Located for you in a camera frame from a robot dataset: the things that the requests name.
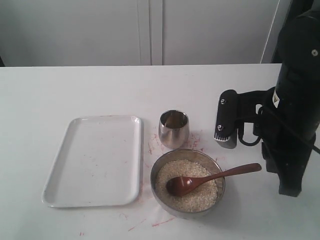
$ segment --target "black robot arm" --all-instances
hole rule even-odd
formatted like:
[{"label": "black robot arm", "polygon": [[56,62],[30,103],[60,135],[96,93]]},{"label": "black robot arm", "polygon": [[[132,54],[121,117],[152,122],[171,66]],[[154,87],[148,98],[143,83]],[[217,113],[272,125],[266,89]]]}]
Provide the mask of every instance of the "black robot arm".
[{"label": "black robot arm", "polygon": [[[235,148],[237,136],[247,146],[262,140],[266,170],[277,173],[279,193],[297,197],[320,123],[320,9],[288,23],[278,36],[282,66],[276,86],[266,91],[223,92],[214,138]],[[256,113],[256,105],[261,104]],[[255,142],[245,142],[244,123],[254,123]]]}]

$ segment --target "bowl rim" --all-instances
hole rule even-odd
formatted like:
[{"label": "bowl rim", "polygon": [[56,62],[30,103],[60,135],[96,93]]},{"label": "bowl rim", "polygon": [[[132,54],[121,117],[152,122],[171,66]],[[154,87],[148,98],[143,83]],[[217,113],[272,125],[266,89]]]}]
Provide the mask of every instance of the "bowl rim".
[{"label": "bowl rim", "polygon": [[203,152],[201,152],[201,151],[194,150],[194,149],[183,149],[183,148],[181,148],[181,149],[174,149],[174,150],[168,151],[168,152],[166,152],[165,154],[161,155],[161,156],[154,162],[154,164],[153,164],[153,166],[152,166],[152,169],[151,169],[151,173],[150,173],[150,184],[151,184],[152,193],[161,201],[162,204],[164,204],[165,206],[167,206],[168,208],[170,208],[170,209],[173,210],[173,211],[177,211],[177,212],[183,213],[183,214],[200,214],[200,213],[203,213],[203,212],[207,212],[209,209],[215,207],[215,206],[221,201],[222,197],[224,196],[224,194],[225,194],[225,189],[226,189],[226,179],[225,179],[225,177],[221,177],[222,180],[223,180],[223,187],[222,187],[222,193],[221,193],[221,195],[220,195],[220,198],[219,198],[213,205],[211,205],[210,207],[208,207],[208,208],[206,208],[206,209],[204,209],[204,210],[202,210],[202,211],[193,211],[193,212],[190,212],[190,211],[181,211],[181,210],[176,209],[176,208],[174,208],[174,207],[172,207],[172,206],[169,206],[168,204],[166,204],[165,202],[163,202],[163,201],[159,198],[158,194],[156,193],[156,188],[154,187],[154,186],[156,186],[156,184],[155,184],[155,183],[153,184],[153,182],[155,182],[155,180],[152,179],[152,175],[153,175],[153,173],[154,173],[154,171],[155,171],[155,165],[156,165],[158,162],[160,162],[160,161],[161,161],[161,158],[163,158],[164,156],[166,156],[166,155],[168,155],[168,154],[170,154],[170,153],[172,153],[172,152],[178,152],[178,151],[188,151],[188,152],[195,152],[195,153],[197,153],[197,154],[201,154],[201,155],[203,155],[204,157],[208,158],[209,160],[213,161],[213,163],[216,165],[216,167],[217,167],[221,172],[223,171],[223,170],[221,169],[221,167],[219,166],[219,164],[218,164],[212,157],[208,156],[207,154],[205,154],[205,153],[203,153]]}]

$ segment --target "wooden spoon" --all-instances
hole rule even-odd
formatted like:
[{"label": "wooden spoon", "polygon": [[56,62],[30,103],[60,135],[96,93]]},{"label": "wooden spoon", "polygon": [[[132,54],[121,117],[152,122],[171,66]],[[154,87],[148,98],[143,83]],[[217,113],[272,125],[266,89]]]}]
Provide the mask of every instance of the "wooden spoon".
[{"label": "wooden spoon", "polygon": [[182,197],[199,187],[200,185],[211,181],[213,179],[223,178],[227,176],[248,174],[252,172],[260,171],[261,165],[259,163],[251,163],[242,166],[237,166],[226,171],[219,172],[214,175],[205,177],[188,177],[188,176],[177,176],[170,179],[166,183],[166,189],[169,194],[173,196]]}]

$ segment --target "white tray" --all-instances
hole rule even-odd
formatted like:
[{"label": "white tray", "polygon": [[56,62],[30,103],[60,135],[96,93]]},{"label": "white tray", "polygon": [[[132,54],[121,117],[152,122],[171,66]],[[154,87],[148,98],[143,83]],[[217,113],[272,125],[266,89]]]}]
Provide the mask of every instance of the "white tray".
[{"label": "white tray", "polygon": [[48,207],[119,206],[140,190],[142,121],[136,116],[73,120],[64,136],[42,202]]}]

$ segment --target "spoon handle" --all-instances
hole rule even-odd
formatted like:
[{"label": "spoon handle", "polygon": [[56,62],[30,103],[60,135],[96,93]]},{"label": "spoon handle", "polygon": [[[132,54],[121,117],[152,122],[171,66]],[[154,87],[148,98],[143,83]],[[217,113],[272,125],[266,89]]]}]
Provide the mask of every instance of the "spoon handle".
[{"label": "spoon handle", "polygon": [[258,172],[260,171],[261,165],[259,163],[250,163],[250,164],[246,164],[246,165],[242,165],[242,166],[237,166],[234,168],[231,168],[229,170],[223,171],[223,172],[219,172],[217,174],[213,174],[210,176],[206,176],[203,177],[202,183],[206,183],[210,180],[213,179],[218,179],[218,178],[223,178],[223,177],[228,177],[228,176],[233,176],[233,175],[240,175],[240,174],[248,174],[248,173],[253,173],[253,172]]}]

